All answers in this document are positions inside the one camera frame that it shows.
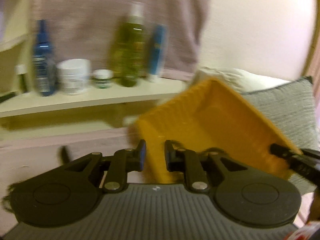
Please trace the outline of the orange plastic tray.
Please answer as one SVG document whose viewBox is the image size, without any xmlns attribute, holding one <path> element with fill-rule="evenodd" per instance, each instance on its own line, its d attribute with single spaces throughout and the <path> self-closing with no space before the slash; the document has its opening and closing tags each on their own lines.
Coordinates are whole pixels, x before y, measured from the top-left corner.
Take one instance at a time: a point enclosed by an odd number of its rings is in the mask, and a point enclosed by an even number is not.
<svg viewBox="0 0 320 240">
<path fill-rule="evenodd" d="M 300 153 L 267 117 L 217 79 L 198 83 L 142 114 L 133 128 L 146 141 L 144 177 L 149 183 L 171 184 L 178 178 L 166 168 L 166 140 L 195 152 L 217 147 L 235 160 L 283 179 L 293 173 L 285 160 L 270 154 L 270 145 Z"/>
</svg>

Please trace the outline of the grey woven pillow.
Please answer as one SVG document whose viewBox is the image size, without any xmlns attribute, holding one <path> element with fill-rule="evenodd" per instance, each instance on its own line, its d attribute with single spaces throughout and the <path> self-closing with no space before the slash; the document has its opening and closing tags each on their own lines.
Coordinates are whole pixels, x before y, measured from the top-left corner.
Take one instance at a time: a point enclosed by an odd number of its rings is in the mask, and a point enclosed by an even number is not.
<svg viewBox="0 0 320 240">
<path fill-rule="evenodd" d="M 319 150 L 312 77 L 286 81 L 264 76 L 243 85 L 240 93 L 298 148 Z"/>
</svg>

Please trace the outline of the cream corner shelf unit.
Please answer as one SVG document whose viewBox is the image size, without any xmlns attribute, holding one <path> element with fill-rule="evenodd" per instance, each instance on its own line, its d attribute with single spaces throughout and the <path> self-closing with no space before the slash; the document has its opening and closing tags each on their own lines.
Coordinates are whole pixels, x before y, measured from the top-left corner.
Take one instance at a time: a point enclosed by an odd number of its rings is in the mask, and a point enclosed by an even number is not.
<svg viewBox="0 0 320 240">
<path fill-rule="evenodd" d="M 68 130 L 92 127 L 106 129 L 119 126 L 116 113 L 110 105 L 146 102 L 172 98 L 186 88 L 183 81 L 160 79 L 156 83 L 140 79 L 132 88 L 112 84 L 110 88 L 99 89 L 93 84 L 82 93 L 67 95 L 56 92 L 52 96 L 40 96 L 33 88 L 31 92 L 18 95 L 1 103 L 1 127 L 6 133 L 25 133 L 28 129 Z"/>
</svg>

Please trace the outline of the black cylinder case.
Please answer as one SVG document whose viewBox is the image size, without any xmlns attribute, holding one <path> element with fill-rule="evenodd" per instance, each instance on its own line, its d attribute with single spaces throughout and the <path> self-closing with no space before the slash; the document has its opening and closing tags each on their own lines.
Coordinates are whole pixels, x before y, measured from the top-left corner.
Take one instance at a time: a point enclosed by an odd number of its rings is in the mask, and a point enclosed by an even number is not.
<svg viewBox="0 0 320 240">
<path fill-rule="evenodd" d="M 60 157 L 63 165 L 71 162 L 71 155 L 67 146 L 61 147 Z"/>
</svg>

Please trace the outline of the cream pillow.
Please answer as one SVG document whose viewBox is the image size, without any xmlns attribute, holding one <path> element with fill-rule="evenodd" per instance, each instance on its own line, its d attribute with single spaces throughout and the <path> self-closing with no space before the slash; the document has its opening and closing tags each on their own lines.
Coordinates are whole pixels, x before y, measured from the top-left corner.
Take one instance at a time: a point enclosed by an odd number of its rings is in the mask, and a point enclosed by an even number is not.
<svg viewBox="0 0 320 240">
<path fill-rule="evenodd" d="M 193 76 L 190 85 L 195 85 L 211 77 L 219 79 L 238 93 L 249 93 L 256 90 L 265 90 L 290 82 L 275 77 L 253 74 L 236 68 L 201 67 Z"/>
</svg>

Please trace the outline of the small green-label jar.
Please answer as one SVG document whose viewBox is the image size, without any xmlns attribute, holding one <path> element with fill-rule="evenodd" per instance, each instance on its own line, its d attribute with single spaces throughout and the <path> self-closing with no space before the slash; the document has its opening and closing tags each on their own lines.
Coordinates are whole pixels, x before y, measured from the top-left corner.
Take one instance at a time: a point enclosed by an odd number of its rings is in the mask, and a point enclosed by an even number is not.
<svg viewBox="0 0 320 240">
<path fill-rule="evenodd" d="M 94 84 L 99 89 L 109 88 L 113 79 L 113 72 L 109 69 L 97 69 L 93 72 Z"/>
</svg>

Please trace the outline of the white cream jar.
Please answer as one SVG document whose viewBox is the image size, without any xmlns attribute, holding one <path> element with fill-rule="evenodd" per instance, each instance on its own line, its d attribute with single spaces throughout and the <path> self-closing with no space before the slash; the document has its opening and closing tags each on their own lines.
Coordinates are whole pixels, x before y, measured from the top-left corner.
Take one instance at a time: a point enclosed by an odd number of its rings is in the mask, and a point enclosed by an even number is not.
<svg viewBox="0 0 320 240">
<path fill-rule="evenodd" d="M 89 84 L 91 62 L 87 59 L 70 59 L 57 65 L 59 86 L 67 95 L 83 93 Z"/>
</svg>

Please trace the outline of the mauve towel on table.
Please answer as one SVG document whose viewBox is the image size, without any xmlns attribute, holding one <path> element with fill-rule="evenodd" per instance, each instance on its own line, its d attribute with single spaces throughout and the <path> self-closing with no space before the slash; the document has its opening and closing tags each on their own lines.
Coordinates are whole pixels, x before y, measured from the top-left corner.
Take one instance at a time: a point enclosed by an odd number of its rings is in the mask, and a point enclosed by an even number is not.
<svg viewBox="0 0 320 240">
<path fill-rule="evenodd" d="M 61 146 L 67 146 L 71 158 L 77 159 L 91 152 L 112 155 L 135 148 L 138 142 L 127 128 L 1 142 L 1 198 L 8 195 L 10 185 L 60 166 Z"/>
</svg>

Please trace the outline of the blue white tube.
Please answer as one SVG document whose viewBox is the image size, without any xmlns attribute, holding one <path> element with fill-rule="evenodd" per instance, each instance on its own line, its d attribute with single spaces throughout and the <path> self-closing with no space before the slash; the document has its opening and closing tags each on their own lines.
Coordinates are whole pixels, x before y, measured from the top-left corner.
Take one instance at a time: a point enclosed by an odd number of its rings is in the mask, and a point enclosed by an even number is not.
<svg viewBox="0 0 320 240">
<path fill-rule="evenodd" d="M 167 35 L 168 31 L 166 25 L 156 25 L 152 36 L 152 46 L 148 65 L 148 80 L 151 83 L 157 83 L 162 75 L 165 62 L 165 50 L 168 41 Z"/>
</svg>

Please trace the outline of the green olive spray bottle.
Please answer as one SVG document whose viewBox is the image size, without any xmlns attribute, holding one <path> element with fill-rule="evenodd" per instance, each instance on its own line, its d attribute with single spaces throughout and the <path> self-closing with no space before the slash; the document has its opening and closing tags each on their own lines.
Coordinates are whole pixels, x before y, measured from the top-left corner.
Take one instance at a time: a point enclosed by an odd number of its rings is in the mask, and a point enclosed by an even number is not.
<svg viewBox="0 0 320 240">
<path fill-rule="evenodd" d="M 117 83 L 134 87 L 145 74 L 144 4 L 132 2 L 120 21 L 110 48 L 110 68 Z"/>
</svg>

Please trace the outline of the blue spray bottle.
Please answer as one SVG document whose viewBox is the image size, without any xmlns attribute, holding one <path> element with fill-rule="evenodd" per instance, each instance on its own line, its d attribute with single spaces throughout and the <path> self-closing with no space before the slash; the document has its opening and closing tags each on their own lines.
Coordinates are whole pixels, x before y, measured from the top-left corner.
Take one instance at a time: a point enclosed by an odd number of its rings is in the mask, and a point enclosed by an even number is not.
<svg viewBox="0 0 320 240">
<path fill-rule="evenodd" d="M 39 20 L 37 25 L 38 30 L 33 49 L 36 88 L 42 96 L 51 96 L 56 91 L 56 64 L 53 45 L 47 31 L 46 20 Z"/>
</svg>

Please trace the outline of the dark green lying tube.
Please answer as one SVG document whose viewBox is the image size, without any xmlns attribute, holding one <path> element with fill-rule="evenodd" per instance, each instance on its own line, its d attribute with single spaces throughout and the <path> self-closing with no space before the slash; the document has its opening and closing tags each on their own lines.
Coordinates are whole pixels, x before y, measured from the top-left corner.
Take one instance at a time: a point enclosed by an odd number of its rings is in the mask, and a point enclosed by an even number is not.
<svg viewBox="0 0 320 240">
<path fill-rule="evenodd" d="M 0 103 L 3 103 L 9 99 L 12 99 L 16 96 L 16 93 L 15 92 L 11 92 L 11 93 L 8 93 L 8 94 L 5 94 L 3 96 L 0 96 Z"/>
</svg>

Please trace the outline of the black white lip balm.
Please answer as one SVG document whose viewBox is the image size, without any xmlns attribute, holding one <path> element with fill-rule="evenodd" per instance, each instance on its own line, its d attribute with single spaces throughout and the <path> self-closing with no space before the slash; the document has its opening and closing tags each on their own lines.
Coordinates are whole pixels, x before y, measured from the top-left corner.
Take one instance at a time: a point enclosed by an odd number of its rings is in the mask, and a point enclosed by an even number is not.
<svg viewBox="0 0 320 240">
<path fill-rule="evenodd" d="M 18 64 L 15 67 L 16 74 L 18 76 L 19 87 L 22 94 L 29 92 L 27 85 L 27 67 L 25 64 Z"/>
</svg>

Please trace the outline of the hanging mauve towel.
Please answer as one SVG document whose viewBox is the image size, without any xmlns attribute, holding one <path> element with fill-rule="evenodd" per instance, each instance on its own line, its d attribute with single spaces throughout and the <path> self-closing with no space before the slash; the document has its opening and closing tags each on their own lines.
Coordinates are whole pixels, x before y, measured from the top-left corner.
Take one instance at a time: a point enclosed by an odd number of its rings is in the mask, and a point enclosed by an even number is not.
<svg viewBox="0 0 320 240">
<path fill-rule="evenodd" d="M 104 68 L 131 4 L 143 5 L 145 38 L 157 24 L 168 30 L 163 77 L 190 80 L 200 57 L 210 0 L 33 0 L 34 20 L 46 20 L 57 62 L 88 59 Z"/>
</svg>

